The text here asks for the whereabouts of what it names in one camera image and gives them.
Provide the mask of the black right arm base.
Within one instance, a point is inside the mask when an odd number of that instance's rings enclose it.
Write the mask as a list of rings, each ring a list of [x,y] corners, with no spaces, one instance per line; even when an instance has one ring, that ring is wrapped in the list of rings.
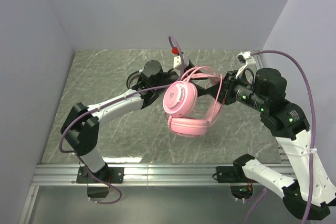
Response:
[[[264,192],[263,188],[255,190],[254,181],[247,178],[236,166],[217,166],[212,179],[219,184],[228,184],[235,201],[251,201]]]

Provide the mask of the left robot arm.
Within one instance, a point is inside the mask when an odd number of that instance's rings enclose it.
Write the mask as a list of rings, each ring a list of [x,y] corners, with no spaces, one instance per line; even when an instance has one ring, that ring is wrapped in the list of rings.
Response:
[[[167,72],[162,70],[158,61],[148,61],[142,70],[127,79],[127,84],[130,84],[136,77],[137,83],[117,97],[89,106],[77,103],[71,108],[60,131],[61,140],[68,142],[72,148],[70,152],[76,154],[93,174],[108,170],[97,150],[100,127],[122,115],[150,106],[166,88],[180,80],[190,62],[178,56],[174,59],[173,69]]]

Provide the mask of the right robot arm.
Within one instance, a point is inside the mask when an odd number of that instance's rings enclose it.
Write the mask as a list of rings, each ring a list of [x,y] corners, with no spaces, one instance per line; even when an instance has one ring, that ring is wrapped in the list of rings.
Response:
[[[287,80],[273,68],[257,70],[254,83],[245,76],[235,78],[229,71],[223,84],[210,88],[197,86],[198,96],[219,95],[219,101],[230,105],[236,101],[260,113],[260,120],[271,132],[288,157],[294,178],[287,177],[245,154],[231,167],[218,166],[214,179],[219,183],[259,182],[276,193],[287,210],[302,219],[307,202],[311,202],[308,220],[322,220],[335,206],[335,185],[321,164],[317,151],[311,149],[312,127],[302,108],[286,100]]]

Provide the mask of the white and black headphones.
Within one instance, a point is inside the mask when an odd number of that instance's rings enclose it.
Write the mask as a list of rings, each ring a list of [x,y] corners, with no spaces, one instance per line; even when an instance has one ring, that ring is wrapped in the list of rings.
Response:
[[[138,81],[138,79],[140,78],[140,76],[141,76],[141,72],[142,72],[142,70],[138,70],[138,71],[135,71],[135,72],[133,72],[133,73],[131,73],[129,76],[128,76],[128,78],[127,78],[127,80],[126,80],[126,86],[127,86],[127,89],[130,89],[131,87],[132,87],[132,83],[134,82],[134,81]]]

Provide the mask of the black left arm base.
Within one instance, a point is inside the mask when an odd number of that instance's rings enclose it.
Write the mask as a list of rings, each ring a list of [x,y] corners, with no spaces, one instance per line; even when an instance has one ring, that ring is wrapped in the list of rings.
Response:
[[[124,178],[123,167],[110,167],[105,165],[96,173],[91,172],[86,166],[80,166],[77,172],[76,183],[87,185],[87,196],[96,204],[114,204],[122,198],[122,192],[115,184],[122,184]],[[116,199],[107,202],[109,193],[116,191],[119,195]]]

